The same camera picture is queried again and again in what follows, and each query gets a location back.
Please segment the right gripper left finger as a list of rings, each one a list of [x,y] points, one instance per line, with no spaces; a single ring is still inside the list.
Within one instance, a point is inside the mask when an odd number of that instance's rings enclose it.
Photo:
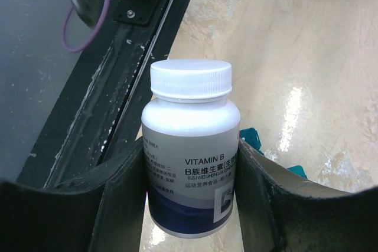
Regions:
[[[138,251],[146,198],[141,139],[53,189],[1,180],[2,251]]]

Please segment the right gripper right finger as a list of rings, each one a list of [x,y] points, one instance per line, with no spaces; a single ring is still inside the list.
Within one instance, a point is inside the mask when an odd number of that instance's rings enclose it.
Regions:
[[[237,207],[245,251],[377,251],[377,188],[339,191],[302,178],[244,140]]]

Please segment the white vitamin pill bottle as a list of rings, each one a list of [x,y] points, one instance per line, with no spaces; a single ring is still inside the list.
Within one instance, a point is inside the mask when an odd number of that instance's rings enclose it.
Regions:
[[[176,237],[208,236],[233,209],[240,112],[228,99],[232,67],[162,60],[150,76],[154,98],[141,126],[152,220]]]

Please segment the teal weekly pill organizer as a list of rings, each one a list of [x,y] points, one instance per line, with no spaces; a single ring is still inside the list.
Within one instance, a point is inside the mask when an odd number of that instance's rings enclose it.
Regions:
[[[247,128],[247,129],[242,129],[240,131],[240,138],[244,140],[247,144],[249,144],[252,148],[254,148],[256,151],[258,151],[261,155],[265,155],[260,149],[261,149],[261,142],[260,138],[258,135],[258,131],[253,128]],[[301,165],[295,165],[292,167],[287,168],[287,170],[293,172],[294,174],[307,179],[307,175]]]

